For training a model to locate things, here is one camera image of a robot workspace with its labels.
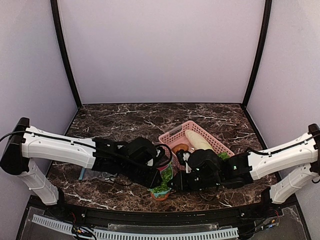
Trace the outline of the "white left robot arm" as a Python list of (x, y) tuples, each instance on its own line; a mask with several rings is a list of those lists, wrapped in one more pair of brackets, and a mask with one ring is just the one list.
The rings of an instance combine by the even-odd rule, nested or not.
[(46, 206), (62, 204), (64, 194), (41, 172), (35, 159), (120, 174), (149, 189), (158, 187), (162, 182), (155, 163), (165, 151), (143, 137), (132, 142), (67, 137), (40, 130), (31, 126), (28, 118), (22, 117), (13, 132), (6, 134), (5, 138), (8, 141), (0, 167), (6, 173), (19, 177)]

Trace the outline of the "orange persimmon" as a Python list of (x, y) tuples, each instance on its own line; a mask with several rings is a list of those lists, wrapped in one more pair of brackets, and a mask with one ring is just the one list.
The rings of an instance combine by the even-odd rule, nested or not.
[(161, 201), (165, 201), (170, 194), (167, 193), (167, 194), (155, 195), (155, 194), (151, 193), (150, 195), (154, 200), (161, 202)]

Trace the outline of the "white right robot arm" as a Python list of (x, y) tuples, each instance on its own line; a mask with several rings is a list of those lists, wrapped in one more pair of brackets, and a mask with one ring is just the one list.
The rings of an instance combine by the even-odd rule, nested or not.
[(320, 175), (320, 128), (314, 123), (302, 136), (262, 151), (247, 148), (223, 156), (223, 146), (200, 127), (188, 128), (183, 137), (170, 141), (176, 161), (184, 167), (168, 182), (177, 192), (220, 187), (237, 189), (269, 174), (294, 167), (280, 182), (261, 194), (265, 204), (282, 204)]

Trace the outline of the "green grape bunch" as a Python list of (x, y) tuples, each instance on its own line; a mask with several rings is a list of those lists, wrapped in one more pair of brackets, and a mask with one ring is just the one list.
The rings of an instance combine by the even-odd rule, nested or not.
[(166, 169), (163, 169), (160, 172), (161, 178), (162, 178), (162, 182), (159, 186), (152, 188), (150, 191), (153, 194), (161, 194), (161, 193), (167, 193), (171, 190), (171, 188), (169, 188), (167, 186), (167, 182), (170, 181), (173, 178), (173, 169), (171, 166), (168, 166)]

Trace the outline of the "clear zip bag blue zipper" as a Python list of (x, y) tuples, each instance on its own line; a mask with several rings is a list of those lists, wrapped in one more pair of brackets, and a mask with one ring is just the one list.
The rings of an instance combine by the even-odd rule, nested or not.
[(170, 161), (165, 166), (158, 168), (160, 176), (162, 178), (162, 182), (159, 186), (148, 190), (151, 197), (156, 201), (166, 200), (171, 192), (171, 188), (168, 186), (168, 182), (172, 180), (174, 176), (174, 169), (172, 166), (173, 154), (170, 150), (166, 150), (165, 156)]

